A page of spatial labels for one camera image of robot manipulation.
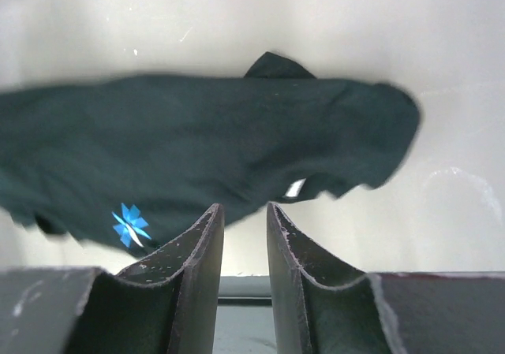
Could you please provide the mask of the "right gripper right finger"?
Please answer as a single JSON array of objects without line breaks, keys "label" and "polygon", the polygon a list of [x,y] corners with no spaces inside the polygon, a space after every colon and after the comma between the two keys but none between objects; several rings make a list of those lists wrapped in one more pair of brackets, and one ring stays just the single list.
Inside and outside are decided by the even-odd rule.
[{"label": "right gripper right finger", "polygon": [[267,256],[279,353],[404,353],[389,274],[364,272],[267,206]]}]

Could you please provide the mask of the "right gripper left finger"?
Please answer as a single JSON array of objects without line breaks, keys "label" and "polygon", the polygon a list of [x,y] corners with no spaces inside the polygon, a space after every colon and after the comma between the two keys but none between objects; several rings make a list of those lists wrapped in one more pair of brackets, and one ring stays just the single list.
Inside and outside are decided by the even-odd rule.
[{"label": "right gripper left finger", "polygon": [[169,292],[162,353],[211,353],[223,257],[224,208],[215,203],[184,233],[117,277]]}]

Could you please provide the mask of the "black t shirt blue logo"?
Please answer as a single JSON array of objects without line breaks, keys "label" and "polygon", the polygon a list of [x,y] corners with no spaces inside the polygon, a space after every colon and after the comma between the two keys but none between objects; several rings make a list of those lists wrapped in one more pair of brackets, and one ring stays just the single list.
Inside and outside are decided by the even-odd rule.
[{"label": "black t shirt blue logo", "polygon": [[421,123],[391,84],[318,79],[262,55],[240,78],[141,74],[1,96],[1,206],[24,226],[140,258],[219,203],[385,184]]}]

